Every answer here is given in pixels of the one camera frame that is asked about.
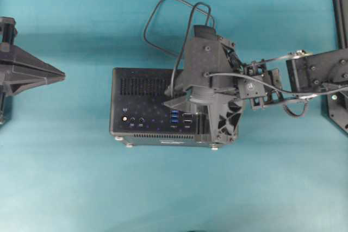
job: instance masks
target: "black cable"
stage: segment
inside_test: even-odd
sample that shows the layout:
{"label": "black cable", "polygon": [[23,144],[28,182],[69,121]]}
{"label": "black cable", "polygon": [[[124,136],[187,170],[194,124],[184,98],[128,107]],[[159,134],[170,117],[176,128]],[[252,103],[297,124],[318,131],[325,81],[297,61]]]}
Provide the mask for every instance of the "black cable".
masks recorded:
{"label": "black cable", "polygon": [[275,87],[274,85],[265,83],[264,81],[261,81],[259,79],[253,78],[251,76],[246,76],[245,74],[240,74],[240,73],[205,73],[204,74],[205,77],[212,77],[212,76],[234,76],[234,77],[240,77],[240,78],[245,78],[251,81],[256,81],[257,83],[263,84],[271,89],[274,89],[278,92],[282,92],[282,93],[287,93],[289,95],[297,95],[297,96],[310,96],[310,95],[330,95],[332,93],[336,93],[336,92],[341,92],[344,90],[348,90],[348,86],[344,86],[341,88],[337,88],[335,90],[330,90],[330,91],[325,91],[325,92],[290,92],[290,91],[286,91],[286,90],[282,90],[279,89],[277,87]]}
{"label": "black cable", "polygon": [[186,29],[185,40],[184,40],[183,46],[182,46],[182,48],[181,48],[180,54],[179,54],[179,56],[178,56],[177,59],[176,59],[175,66],[174,66],[174,68],[173,68],[172,76],[171,76],[171,79],[170,79],[170,96],[171,96],[171,97],[174,97],[174,78],[175,78],[176,71],[178,70],[178,66],[179,66],[179,64],[180,64],[180,60],[181,60],[181,58],[182,58],[182,56],[183,56],[183,53],[184,53],[184,50],[185,50],[187,38],[188,38],[188,36],[189,36],[190,29],[191,29],[192,18],[193,18],[193,16],[194,16],[195,10],[197,9],[197,7],[198,7],[199,5],[204,5],[205,7],[208,8],[208,15],[207,15],[206,24],[207,24],[208,21],[209,21],[210,13],[211,13],[211,11],[212,11],[211,7],[210,7],[209,5],[203,3],[203,2],[197,2],[197,3],[192,7],[191,14],[190,14],[190,18],[189,18],[189,22],[188,22],[187,29]]}
{"label": "black cable", "polygon": [[[283,98],[283,95],[282,95],[281,93],[279,93],[279,92],[277,92],[277,91],[275,91],[275,93],[276,93],[276,95],[278,96],[278,99],[284,99],[284,98]],[[303,117],[304,115],[306,115],[306,113],[307,113],[308,110],[309,110],[309,101],[304,100],[303,102],[304,102],[304,104],[303,104],[303,110],[302,110],[302,112],[301,112],[300,114],[296,114],[296,113],[294,113],[293,111],[291,111],[290,108],[288,107],[287,103],[284,103],[284,104],[282,105],[282,108],[283,108],[283,110],[286,112],[286,114],[289,115],[290,117],[292,117],[292,118],[301,118],[301,117]]]}
{"label": "black cable", "polygon": [[[168,55],[171,55],[171,56],[173,56],[173,57],[178,57],[178,54],[176,54],[176,53],[174,53],[174,52],[172,52],[172,51],[170,51],[170,50],[168,50],[168,49],[165,49],[165,48],[163,48],[163,47],[160,47],[160,46],[158,46],[158,45],[155,45],[154,43],[148,41],[148,39],[147,39],[147,37],[146,37],[146,33],[147,33],[147,30],[148,30],[148,27],[149,27],[149,25],[150,25],[150,23],[151,23],[151,21],[152,21],[152,19],[153,19],[153,17],[154,17],[154,14],[156,13],[157,9],[159,8],[159,6],[160,6],[164,1],[166,1],[166,0],[160,0],[160,1],[157,3],[156,7],[155,7],[154,10],[152,11],[151,16],[149,17],[149,19],[148,19],[148,21],[147,21],[147,23],[146,23],[146,25],[145,25],[145,29],[144,29],[144,32],[143,32],[143,35],[142,35],[142,36],[143,36],[143,38],[144,38],[144,41],[145,41],[146,43],[148,43],[150,46],[153,46],[154,48],[156,48],[156,49],[158,49],[158,50],[161,50],[161,51],[163,51],[164,53],[166,53],[166,54],[168,54]],[[174,1],[178,1],[178,2],[180,2],[180,3],[183,3],[183,4],[187,5],[188,7],[192,7],[192,8],[193,8],[193,6],[194,6],[194,5],[190,4],[189,2],[187,2],[187,1],[185,1],[185,0],[174,0]],[[208,24],[208,21],[209,21],[209,19],[211,18],[212,21],[213,21],[213,28],[215,28],[215,19],[214,19],[214,17],[213,17],[210,13],[208,13],[208,12],[206,12],[206,11],[200,9],[200,8],[197,8],[197,11],[200,12],[200,13],[202,13],[202,14],[204,14],[204,15],[207,15],[206,24]]]}

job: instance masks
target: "teal tablecloth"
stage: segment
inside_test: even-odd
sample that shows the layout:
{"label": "teal tablecloth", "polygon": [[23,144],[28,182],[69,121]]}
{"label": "teal tablecloth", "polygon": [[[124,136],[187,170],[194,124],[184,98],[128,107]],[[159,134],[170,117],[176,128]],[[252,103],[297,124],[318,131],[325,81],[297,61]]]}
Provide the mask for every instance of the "teal tablecloth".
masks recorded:
{"label": "teal tablecloth", "polygon": [[[16,44],[67,75],[14,97],[0,129],[0,231],[348,231],[348,137],[321,99],[299,120],[248,108],[217,152],[113,140],[113,67],[174,63],[141,39],[157,1],[0,0]],[[188,1],[212,6],[243,61],[337,47],[332,0]],[[189,11],[166,3],[149,37],[178,50]]]}

